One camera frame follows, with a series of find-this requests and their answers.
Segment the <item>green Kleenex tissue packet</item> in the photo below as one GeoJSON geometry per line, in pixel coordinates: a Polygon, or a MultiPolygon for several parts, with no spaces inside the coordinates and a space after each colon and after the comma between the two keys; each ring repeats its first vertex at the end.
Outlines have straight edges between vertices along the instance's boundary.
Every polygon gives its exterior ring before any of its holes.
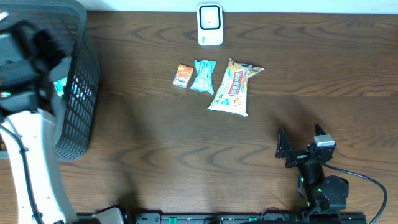
{"type": "Polygon", "coordinates": [[[64,88],[67,85],[67,77],[61,78],[57,81],[54,81],[55,91],[57,92],[58,96],[64,95],[64,88]]]}

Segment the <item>orange tissue packet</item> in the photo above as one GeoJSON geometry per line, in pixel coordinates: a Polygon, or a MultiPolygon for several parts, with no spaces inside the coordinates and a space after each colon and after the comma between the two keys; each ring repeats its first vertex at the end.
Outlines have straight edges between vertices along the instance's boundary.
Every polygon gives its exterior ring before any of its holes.
{"type": "Polygon", "coordinates": [[[193,67],[180,64],[173,79],[172,84],[181,88],[186,88],[193,74],[193,67]]]}

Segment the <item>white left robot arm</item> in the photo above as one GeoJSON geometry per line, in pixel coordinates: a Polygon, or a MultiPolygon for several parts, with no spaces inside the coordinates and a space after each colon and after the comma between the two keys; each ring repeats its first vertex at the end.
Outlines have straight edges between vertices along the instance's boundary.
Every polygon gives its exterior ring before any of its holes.
{"type": "Polygon", "coordinates": [[[1,137],[19,223],[124,223],[118,207],[77,214],[60,175],[59,160],[88,146],[97,84],[46,29],[27,20],[1,29],[1,137]]]}

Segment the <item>large yellow snack bag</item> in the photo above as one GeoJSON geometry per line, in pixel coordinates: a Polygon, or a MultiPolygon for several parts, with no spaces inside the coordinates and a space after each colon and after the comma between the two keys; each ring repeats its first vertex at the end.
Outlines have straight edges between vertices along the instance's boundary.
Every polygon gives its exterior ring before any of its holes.
{"type": "Polygon", "coordinates": [[[238,63],[230,58],[221,85],[207,110],[248,117],[248,80],[263,70],[262,67],[238,63]]]}

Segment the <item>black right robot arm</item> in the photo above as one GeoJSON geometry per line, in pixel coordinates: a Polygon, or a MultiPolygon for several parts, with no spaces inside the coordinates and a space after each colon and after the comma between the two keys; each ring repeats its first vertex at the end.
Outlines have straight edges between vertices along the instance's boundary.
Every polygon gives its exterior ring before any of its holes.
{"type": "Polygon", "coordinates": [[[313,142],[304,150],[293,150],[283,129],[278,130],[275,157],[285,159],[285,167],[297,168],[300,174],[298,190],[307,200],[305,218],[318,214],[339,214],[346,208],[349,183],[335,175],[325,176],[323,166],[333,157],[335,140],[319,124],[315,125],[313,142]]]}

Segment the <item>light teal snack packet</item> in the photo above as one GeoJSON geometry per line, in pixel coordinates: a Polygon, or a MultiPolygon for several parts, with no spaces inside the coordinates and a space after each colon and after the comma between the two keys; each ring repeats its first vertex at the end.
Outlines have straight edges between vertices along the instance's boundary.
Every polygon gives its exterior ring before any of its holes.
{"type": "Polygon", "coordinates": [[[197,77],[194,79],[190,89],[197,90],[199,92],[208,92],[214,94],[212,74],[216,67],[216,61],[202,60],[194,61],[195,70],[197,71],[197,77]]]}

